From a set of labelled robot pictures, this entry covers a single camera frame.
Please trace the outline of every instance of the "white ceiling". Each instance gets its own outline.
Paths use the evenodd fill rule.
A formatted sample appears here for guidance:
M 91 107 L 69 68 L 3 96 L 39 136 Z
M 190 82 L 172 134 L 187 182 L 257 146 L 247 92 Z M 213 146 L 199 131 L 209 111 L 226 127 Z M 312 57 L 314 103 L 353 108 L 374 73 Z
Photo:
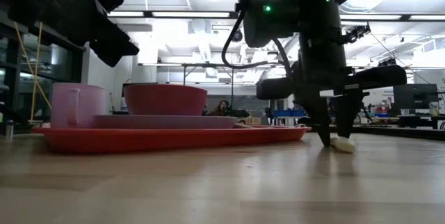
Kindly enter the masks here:
M 125 0 L 118 10 L 226 10 L 233 11 L 237 0 Z M 375 6 L 365 8 L 372 13 L 443 13 L 445 12 L 445 0 L 378 0 L 369 1 Z M 342 6 L 343 13 L 353 11 L 351 4 Z M 114 19 L 118 24 L 151 24 L 151 32 L 154 42 L 159 48 L 159 57 L 191 56 L 194 51 L 199 51 L 198 45 L 205 41 L 211 51 L 221 51 L 227 34 L 210 35 L 205 39 L 202 36 L 188 34 L 187 19 Z M 211 24 L 232 25 L 233 20 L 211 20 Z M 411 56 L 411 48 L 416 44 L 410 44 L 417 40 L 425 39 L 431 35 L 445 34 L 445 23 L 389 23 L 372 22 L 371 30 L 390 50 L 402 49 L 399 53 Z M 240 52 L 242 42 L 232 43 L 229 51 Z M 371 35 L 358 40 L 353 45 L 346 45 L 346 55 L 349 59 L 371 59 L 386 52 Z

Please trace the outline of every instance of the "pink plate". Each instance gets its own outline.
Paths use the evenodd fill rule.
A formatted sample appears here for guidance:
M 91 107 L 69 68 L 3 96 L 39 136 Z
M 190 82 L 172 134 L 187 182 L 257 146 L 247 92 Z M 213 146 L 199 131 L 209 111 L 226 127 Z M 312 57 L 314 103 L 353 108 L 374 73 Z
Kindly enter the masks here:
M 95 115 L 97 129 L 231 129 L 233 117 L 183 115 Z

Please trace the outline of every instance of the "monitor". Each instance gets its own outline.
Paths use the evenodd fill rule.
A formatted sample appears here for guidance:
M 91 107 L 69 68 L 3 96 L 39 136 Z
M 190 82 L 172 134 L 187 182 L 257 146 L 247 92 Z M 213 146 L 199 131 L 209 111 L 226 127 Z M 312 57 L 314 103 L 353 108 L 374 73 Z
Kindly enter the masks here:
M 394 105 L 397 109 L 429 109 L 439 101 L 436 84 L 406 84 L 394 86 Z

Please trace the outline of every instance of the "wooden table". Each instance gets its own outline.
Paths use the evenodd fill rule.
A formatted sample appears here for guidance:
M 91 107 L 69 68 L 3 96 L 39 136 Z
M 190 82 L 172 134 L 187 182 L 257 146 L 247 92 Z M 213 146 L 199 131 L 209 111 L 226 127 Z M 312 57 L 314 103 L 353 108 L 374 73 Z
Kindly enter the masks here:
M 443 223 L 445 144 L 353 134 L 304 142 L 67 156 L 0 141 L 5 224 Z

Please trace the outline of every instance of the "black cable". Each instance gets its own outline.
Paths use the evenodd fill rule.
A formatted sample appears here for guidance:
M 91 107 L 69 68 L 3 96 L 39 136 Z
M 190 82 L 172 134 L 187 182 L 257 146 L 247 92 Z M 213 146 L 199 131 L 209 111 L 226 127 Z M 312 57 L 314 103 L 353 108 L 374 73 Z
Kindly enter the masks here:
M 409 69 L 409 70 L 411 70 L 411 72 L 414 74 L 414 75 L 417 75 L 420 79 L 422 79 L 423 81 L 425 81 L 427 84 L 430 84 L 430 85 L 432 85 L 429 81 L 427 81 L 426 79 L 424 79 L 422 76 L 420 76 L 419 74 L 417 74 L 417 72 L 415 72 L 413 69 L 411 69 L 408 65 L 406 65 L 406 64 L 404 64 L 404 62 L 402 62 L 399 58 L 397 58 L 397 56 L 395 55 L 395 54 L 393 54 L 373 33 L 370 33 L 373 37 L 374 37 L 374 39 L 375 40 L 377 40 L 381 45 L 382 45 L 382 47 L 383 48 L 385 48 L 387 51 L 388 51 L 388 53 L 390 53 L 397 61 L 399 61 L 400 63 L 402 63 L 402 65 L 404 65 L 407 69 Z M 441 91 L 439 90 L 439 89 L 437 89 L 437 92 L 438 92 L 438 95 L 440 95 L 441 97 L 442 97 L 442 101 L 445 103 L 445 99 L 444 99 L 444 95 L 443 94 L 441 94 Z
M 227 59 L 225 58 L 225 54 L 227 53 L 227 49 L 229 48 L 230 42 L 232 41 L 233 37 L 235 36 L 236 30 L 238 30 L 239 25 L 241 24 L 241 22 L 244 19 L 244 15 L 245 15 L 245 10 L 242 9 L 239 13 L 238 19 L 235 22 L 234 27 L 232 28 L 232 30 L 230 31 L 229 37 L 227 38 L 224 47 L 222 48 L 221 51 L 221 58 L 222 58 L 222 62 L 224 63 L 224 65 L 226 65 L 227 67 L 233 68 L 233 69 L 246 69 L 246 68 L 253 68 L 253 67 L 258 67 L 260 65 L 266 65 L 268 64 L 267 61 L 261 61 L 258 63 L 253 63 L 253 64 L 246 64 L 246 65 L 233 65 L 231 63 L 229 63 L 227 61 Z M 273 39 L 273 42 L 277 45 L 278 47 L 278 51 L 280 52 L 280 55 L 282 56 L 283 61 L 278 61 L 278 63 L 283 64 L 284 68 L 286 69 L 286 75 L 290 76 L 291 75 L 291 66 L 289 64 L 289 60 L 287 58 L 286 52 L 283 48 L 283 46 L 281 45 L 281 43 L 277 40 L 277 39 Z

